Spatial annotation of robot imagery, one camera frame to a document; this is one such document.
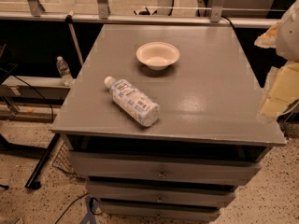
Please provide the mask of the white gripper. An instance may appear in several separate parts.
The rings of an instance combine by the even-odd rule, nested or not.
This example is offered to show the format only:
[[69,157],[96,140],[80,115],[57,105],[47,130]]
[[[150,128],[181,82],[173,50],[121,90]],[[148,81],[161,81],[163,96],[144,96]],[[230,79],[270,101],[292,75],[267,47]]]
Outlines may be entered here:
[[258,36],[254,45],[276,49],[277,55],[288,60],[282,67],[271,67],[263,87],[263,98],[257,111],[257,120],[272,122],[293,111],[299,100],[299,0]]

